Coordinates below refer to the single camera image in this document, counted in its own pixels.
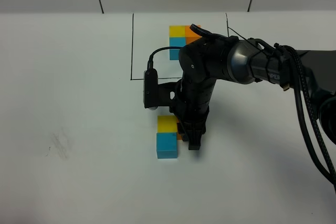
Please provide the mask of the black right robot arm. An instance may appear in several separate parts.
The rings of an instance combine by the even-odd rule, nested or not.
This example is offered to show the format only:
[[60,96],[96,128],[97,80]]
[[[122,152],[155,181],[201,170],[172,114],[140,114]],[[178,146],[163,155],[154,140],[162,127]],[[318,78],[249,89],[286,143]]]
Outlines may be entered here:
[[198,39],[177,47],[182,78],[160,84],[153,58],[144,74],[146,108],[167,106],[182,123],[182,135],[198,150],[217,80],[239,84],[268,81],[302,94],[312,122],[335,140],[335,51],[295,50],[261,39],[214,34],[195,25]]

